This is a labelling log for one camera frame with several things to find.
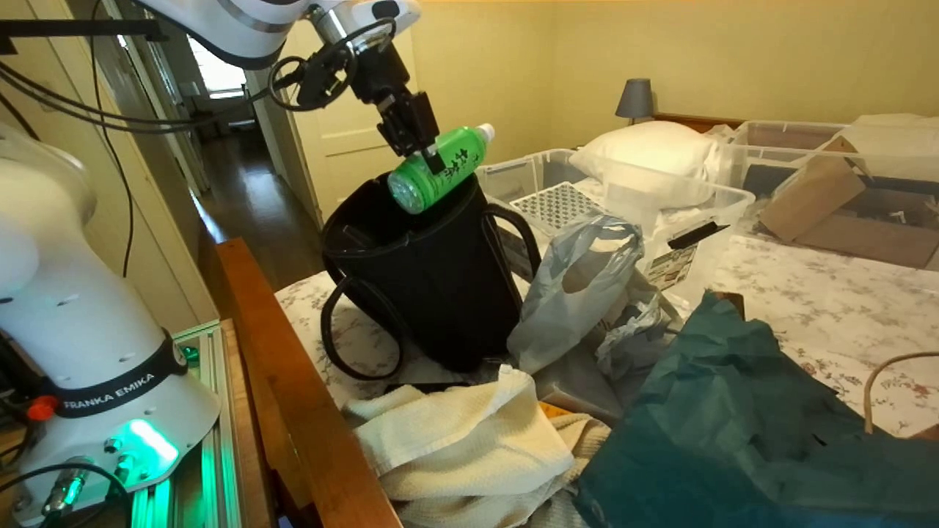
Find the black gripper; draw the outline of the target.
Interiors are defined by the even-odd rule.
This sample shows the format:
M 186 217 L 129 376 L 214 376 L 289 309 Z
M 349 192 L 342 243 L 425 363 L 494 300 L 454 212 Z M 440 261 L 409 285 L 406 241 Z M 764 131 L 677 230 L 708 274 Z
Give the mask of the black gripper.
M 327 108 L 343 92 L 378 108 L 378 131 L 397 156 L 422 153 L 432 173 L 446 173 L 437 120 L 394 38 L 419 21 L 416 0 L 318 0 L 309 13 L 324 48 L 302 64 L 297 104 Z

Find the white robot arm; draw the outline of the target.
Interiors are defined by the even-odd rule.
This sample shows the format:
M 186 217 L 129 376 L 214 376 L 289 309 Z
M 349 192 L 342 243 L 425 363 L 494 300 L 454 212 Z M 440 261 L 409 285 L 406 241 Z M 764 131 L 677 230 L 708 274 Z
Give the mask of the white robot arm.
M 416 0 L 140 0 L 221 58 L 268 67 L 295 23 L 353 67 L 383 108 L 388 145 L 435 145 L 409 86 L 390 73 L 394 35 Z M 26 406 L 36 442 L 19 463 L 16 523 L 39 528 L 174 476 L 214 429 L 221 406 L 174 338 L 86 237 L 94 209 L 82 162 L 25 131 L 0 137 L 0 331 L 42 376 Z

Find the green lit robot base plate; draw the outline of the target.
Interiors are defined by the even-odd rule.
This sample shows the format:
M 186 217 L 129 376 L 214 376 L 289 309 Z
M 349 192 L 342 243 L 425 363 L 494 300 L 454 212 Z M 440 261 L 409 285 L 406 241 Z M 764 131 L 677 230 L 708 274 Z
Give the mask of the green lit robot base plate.
M 221 416 L 167 482 L 133 495 L 129 528 L 242 528 L 226 325 L 180 331 L 177 343 L 198 362 L 193 376 L 218 398 Z

